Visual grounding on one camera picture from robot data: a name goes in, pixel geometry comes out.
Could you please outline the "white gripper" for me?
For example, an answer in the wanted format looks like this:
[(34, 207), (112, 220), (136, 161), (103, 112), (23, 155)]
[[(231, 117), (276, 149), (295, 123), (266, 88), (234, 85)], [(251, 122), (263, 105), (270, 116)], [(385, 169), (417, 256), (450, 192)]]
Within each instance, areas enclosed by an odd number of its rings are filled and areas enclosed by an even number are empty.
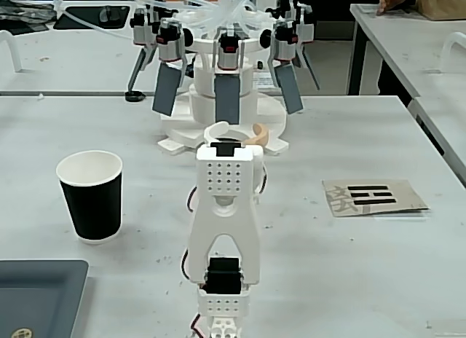
[[(219, 142), (219, 138), (229, 131), (229, 123), (220, 121), (212, 124), (204, 130), (204, 142), (211, 144)], [(269, 142), (269, 128), (261, 123), (255, 123), (252, 126), (254, 136), (244, 140), (244, 145), (252, 145), (250, 148), (253, 153), (253, 192), (254, 195), (259, 195), (259, 191), (263, 181), (264, 174), (264, 150), (262, 146), (266, 146)]]

